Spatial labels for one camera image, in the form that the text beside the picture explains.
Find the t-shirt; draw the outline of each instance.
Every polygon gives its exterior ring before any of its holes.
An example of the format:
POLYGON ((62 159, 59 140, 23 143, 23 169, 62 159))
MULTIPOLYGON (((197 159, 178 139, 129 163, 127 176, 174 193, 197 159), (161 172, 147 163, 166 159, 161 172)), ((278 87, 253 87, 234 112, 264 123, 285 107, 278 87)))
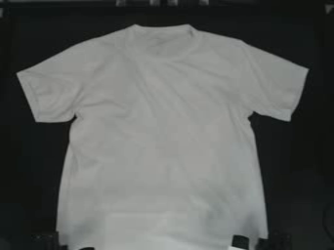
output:
POLYGON ((77 116, 58 210, 70 249, 225 250, 268 236, 256 111, 290 121, 308 69, 190 24, 138 24, 18 73, 37 122, 77 116))

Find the crew neck collar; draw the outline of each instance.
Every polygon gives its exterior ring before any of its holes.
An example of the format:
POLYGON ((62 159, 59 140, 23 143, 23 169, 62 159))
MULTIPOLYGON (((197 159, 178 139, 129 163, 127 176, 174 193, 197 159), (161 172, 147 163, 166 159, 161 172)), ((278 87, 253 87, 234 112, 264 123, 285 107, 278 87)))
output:
POLYGON ((186 57, 200 46, 201 43, 201 32, 190 25, 190 24, 181 24, 181 25, 173 25, 173 26, 142 26, 139 24, 134 24, 129 27, 129 32, 130 32, 130 43, 129 43, 129 47, 130 49, 142 56, 146 56, 147 58, 156 60, 156 61, 177 61, 180 59, 182 59, 184 57, 186 57), (156 56, 154 54, 146 52, 145 50, 142 50, 138 46, 137 46, 137 35, 139 33, 146 33, 146 32, 170 32, 172 34, 176 33, 186 33, 190 34, 193 36, 193 41, 190 43, 190 46, 182 51, 180 52, 177 55, 174 56, 169 56, 169 57, 160 57, 156 56))

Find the short sleeve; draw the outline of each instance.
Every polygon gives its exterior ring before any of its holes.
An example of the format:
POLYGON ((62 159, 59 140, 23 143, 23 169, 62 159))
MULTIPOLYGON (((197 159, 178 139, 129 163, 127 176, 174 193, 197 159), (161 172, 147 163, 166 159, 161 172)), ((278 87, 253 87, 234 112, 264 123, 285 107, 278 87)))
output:
POLYGON ((290 121, 306 83, 308 68, 241 41, 240 92, 246 108, 290 121))
POLYGON ((83 42, 18 73, 38 122, 63 122, 75 116, 77 101, 93 67, 93 42, 83 42))

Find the black background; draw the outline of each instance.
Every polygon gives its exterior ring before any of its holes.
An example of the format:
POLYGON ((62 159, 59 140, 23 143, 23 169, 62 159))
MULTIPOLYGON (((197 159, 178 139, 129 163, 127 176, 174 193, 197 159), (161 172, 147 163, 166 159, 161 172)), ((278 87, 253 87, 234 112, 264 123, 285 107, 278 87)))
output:
POLYGON ((55 230, 58 192, 71 122, 35 123, 17 72, 79 42, 138 23, 190 23, 197 29, 244 39, 310 71, 301 104, 288 123, 253 115, 269 226, 285 230, 278 202, 288 177, 305 168, 332 183, 332 87, 324 69, 324 10, 304 8, 21 8, 11 13, 11 50, 2 81, 0 235, 55 230))

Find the white t-shirt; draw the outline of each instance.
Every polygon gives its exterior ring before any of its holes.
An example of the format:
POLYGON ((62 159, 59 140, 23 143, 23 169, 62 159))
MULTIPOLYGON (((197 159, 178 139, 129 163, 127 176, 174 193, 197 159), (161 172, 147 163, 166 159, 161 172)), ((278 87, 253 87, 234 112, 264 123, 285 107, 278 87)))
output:
POLYGON ((249 117, 289 121, 308 69, 184 24, 138 24, 19 72, 35 121, 78 117, 58 230, 78 250, 252 249, 268 235, 249 117))

